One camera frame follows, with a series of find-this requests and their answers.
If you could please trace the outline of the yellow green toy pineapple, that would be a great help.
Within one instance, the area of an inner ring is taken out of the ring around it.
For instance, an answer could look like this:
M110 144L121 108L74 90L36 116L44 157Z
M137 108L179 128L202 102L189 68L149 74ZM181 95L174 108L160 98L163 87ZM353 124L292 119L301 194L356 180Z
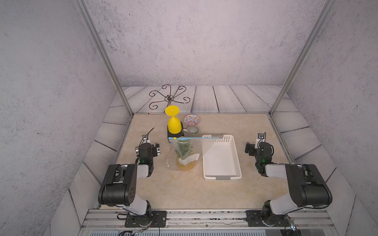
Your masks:
M192 161L186 163L186 159L194 154L192 142L190 140L180 141L175 148L175 153L176 165L179 171L189 171L195 166L195 163Z

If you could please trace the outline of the clear zip-top plastic bag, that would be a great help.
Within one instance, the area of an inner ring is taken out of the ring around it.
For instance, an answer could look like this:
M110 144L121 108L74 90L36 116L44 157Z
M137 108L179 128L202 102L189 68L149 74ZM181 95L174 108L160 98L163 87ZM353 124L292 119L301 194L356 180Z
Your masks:
M170 143L166 166L173 171L189 171L197 165L216 143L218 138L180 137L168 138Z

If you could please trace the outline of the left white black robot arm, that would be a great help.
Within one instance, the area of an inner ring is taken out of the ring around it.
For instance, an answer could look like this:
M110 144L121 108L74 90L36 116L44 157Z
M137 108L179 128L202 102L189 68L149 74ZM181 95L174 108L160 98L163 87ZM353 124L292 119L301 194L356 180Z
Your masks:
M152 217L151 205L136 192L137 180L148 178L154 170L154 157L160 154L158 143L142 143L136 148L137 159L132 164L111 164L98 193L98 202L120 207L130 215Z

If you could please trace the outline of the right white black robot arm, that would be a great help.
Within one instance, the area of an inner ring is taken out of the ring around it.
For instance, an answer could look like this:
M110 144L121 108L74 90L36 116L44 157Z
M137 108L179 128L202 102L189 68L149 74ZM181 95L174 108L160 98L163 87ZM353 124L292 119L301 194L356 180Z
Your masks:
M274 225L289 213L303 209L323 209L331 205L332 193L314 164L278 164L272 161L274 147L267 142L246 143L245 153L255 157L258 173L287 181L289 193L264 203L261 219Z

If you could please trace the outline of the yellow plastic wine glass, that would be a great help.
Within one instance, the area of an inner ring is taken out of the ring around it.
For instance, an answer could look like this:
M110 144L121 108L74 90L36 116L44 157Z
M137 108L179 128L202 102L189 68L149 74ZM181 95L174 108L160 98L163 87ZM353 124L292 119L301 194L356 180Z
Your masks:
M165 113L170 116L168 120L168 131L171 134L178 134L182 131L181 121L176 117L179 114L179 107L170 105L165 109Z

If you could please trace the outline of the white perforated plastic tray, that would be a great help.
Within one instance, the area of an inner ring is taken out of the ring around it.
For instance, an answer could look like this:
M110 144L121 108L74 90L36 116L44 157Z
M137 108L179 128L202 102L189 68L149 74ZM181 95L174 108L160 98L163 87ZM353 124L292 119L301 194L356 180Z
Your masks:
M238 181L242 172L232 135L203 135L203 176L206 181Z

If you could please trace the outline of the clear ribbed glass cup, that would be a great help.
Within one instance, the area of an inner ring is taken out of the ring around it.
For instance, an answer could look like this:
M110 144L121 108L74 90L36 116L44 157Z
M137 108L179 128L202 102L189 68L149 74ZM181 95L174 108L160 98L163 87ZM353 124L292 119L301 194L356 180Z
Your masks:
M201 136L200 129L197 126L189 126L184 131L184 134L186 137L189 137L189 138L199 138Z

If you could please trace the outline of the red blue patterned bowl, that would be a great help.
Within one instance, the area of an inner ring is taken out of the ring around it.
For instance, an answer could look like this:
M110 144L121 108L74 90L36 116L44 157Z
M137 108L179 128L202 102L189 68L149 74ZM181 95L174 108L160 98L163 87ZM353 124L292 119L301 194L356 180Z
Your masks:
M197 126L200 123L200 118L197 115L187 115L184 118L184 124L186 126Z

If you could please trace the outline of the metal stand with dark base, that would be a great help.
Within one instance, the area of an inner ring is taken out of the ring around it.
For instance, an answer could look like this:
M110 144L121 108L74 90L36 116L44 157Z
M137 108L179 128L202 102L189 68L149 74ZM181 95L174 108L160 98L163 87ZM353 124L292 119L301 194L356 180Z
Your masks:
M155 97L157 94L160 94L162 97L163 97L163 100L161 101L154 101L154 102L151 102L150 105L149 105L149 109L150 110L156 110L158 108L158 103L161 103L161 102L166 102L167 103L167 106L170 106L170 105L173 105L172 103L178 103L178 104L188 104L191 99L187 96L184 96L183 98L183 101L176 101L176 97L180 96L181 94L183 94L184 92L186 92L187 88L185 86L179 86L176 90L176 93L173 95L172 94L172 86L169 85L169 84L166 84L166 85L163 85L161 87L161 89L167 89L169 87L169 94L168 95L163 95L160 91L158 90L153 90L149 93L149 96L150 97ZM181 122L181 126L182 126L182 131L178 134L171 134L169 131L168 131L168 127L167 127L167 138L168 138L168 141L171 141L171 140L174 140L174 139L178 139L180 137L183 137L184 136L184 126L183 126L183 123Z

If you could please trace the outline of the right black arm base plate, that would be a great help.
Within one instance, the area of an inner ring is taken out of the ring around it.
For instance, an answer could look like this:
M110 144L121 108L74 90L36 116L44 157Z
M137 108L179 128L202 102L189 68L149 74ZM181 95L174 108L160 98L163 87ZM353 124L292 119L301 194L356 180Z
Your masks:
M260 210L246 210L246 222L249 227L289 227L286 215L269 215Z

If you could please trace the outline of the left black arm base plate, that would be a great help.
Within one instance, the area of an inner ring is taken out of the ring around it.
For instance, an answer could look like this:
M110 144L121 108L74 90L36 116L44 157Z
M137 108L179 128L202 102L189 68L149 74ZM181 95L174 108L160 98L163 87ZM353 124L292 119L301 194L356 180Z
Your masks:
M164 228L166 226L167 211L153 210L145 215L134 215L128 213L125 220L126 228Z

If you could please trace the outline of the aluminium front rail frame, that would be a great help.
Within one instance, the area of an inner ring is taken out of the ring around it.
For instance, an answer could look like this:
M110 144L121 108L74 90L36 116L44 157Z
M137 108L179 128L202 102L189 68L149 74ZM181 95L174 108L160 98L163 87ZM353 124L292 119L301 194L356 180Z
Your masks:
M248 209L155 209L167 211L164 228L144 228L158 230L285 230L304 231L322 230L327 236L336 236L338 232L324 209L298 210L290 213L287 218L289 227L249 227L246 222ZM90 230L121 230L131 231L142 228L126 228L127 212L116 209L89 210L81 226L82 231Z

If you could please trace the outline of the left aluminium frame post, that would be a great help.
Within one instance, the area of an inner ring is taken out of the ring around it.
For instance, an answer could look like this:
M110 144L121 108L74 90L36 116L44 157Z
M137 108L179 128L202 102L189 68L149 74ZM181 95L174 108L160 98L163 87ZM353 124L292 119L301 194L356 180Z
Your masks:
M82 20L85 24L85 27L86 27L95 47L97 49L97 52L98 52L98 54L101 58L101 61L103 62L104 66L106 68L106 71L107 71L107 73L108 73L108 75L109 75L109 77L110 77L110 79L111 79L111 81L112 81L112 83L113 83L123 105L125 106L128 114L133 117L133 111L131 109L131 106L128 103L128 100L125 96L124 90L122 89L120 81L118 80L117 74L116 74L116 72L115 72L115 70L114 70L114 68L111 64L111 61L110 61L110 59L109 59L109 57L108 57L108 55L105 51L105 48L104 48L104 46L101 42L101 39L98 35L98 32L95 28L95 25L94 25L94 23L91 19L90 13L89 13L89 11L86 7L85 1L74 0L74 3L75 3L75 5L78 9L79 14L81 15L81 18L82 18Z

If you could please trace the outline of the aluminium frame post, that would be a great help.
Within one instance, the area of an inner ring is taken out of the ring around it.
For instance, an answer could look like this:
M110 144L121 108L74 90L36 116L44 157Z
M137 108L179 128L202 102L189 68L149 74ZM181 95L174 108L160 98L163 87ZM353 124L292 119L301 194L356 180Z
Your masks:
M318 38L319 34L322 31L322 28L324 27L325 23L327 22L329 15L331 14L334 6L336 4L336 0L327 0L324 4L323 9L320 12L320 15L318 19L316 20L313 28L311 29L297 59L294 63L292 69L290 70L279 94L278 97L273 104L271 110L269 111L269 115L272 117L273 114L278 110L278 107L281 104L281 101L283 100L285 94L288 92L290 86L292 85L297 73L299 72L302 64L306 60L309 52L311 51L311 48L313 44L315 43L316 39Z
M82 20L85 24L85 27L86 27L95 47L97 49L97 52L98 52L98 54L101 58L101 61L103 62L104 66L106 68L106 71L107 71L107 73L108 73L108 75L109 75L109 77L110 77L110 79L111 79L111 81L112 81L112 83L113 83L123 105L125 106L128 114L133 117L133 111L131 109L131 106L128 103L128 100L125 96L124 90L122 89L120 81L118 80L117 74L116 74L116 72L115 72L115 70L114 70L114 68L111 64L111 61L110 61L110 59L109 59L109 57L108 57L108 55L105 51L105 48L104 48L104 46L101 42L101 39L98 35L98 32L95 28L95 25L94 25L94 23L91 19L90 13L89 13L89 11L86 7L85 1L74 0L74 3L75 3L75 5L78 9L79 14L81 15L81 18L82 18Z

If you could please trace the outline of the right aluminium frame post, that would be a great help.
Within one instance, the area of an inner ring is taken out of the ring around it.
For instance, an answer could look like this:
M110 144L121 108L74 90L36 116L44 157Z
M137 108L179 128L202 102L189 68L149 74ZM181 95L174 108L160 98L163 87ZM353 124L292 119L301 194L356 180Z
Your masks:
M327 22L329 15L331 14L334 6L336 4L336 0L327 0L324 4L323 9L320 12L320 15L318 19L316 20L313 28L311 29L297 59L294 63L292 69L290 70L279 94L278 97L273 104L271 110L269 111L269 115L272 117L273 114L278 110L278 107L281 104L281 101L283 100L285 94L288 92L290 86L292 85L297 73L299 72L302 64L306 60L309 52L311 51L311 48L313 44L315 43L316 39L318 38L319 34L322 31L322 28L324 27L325 23Z

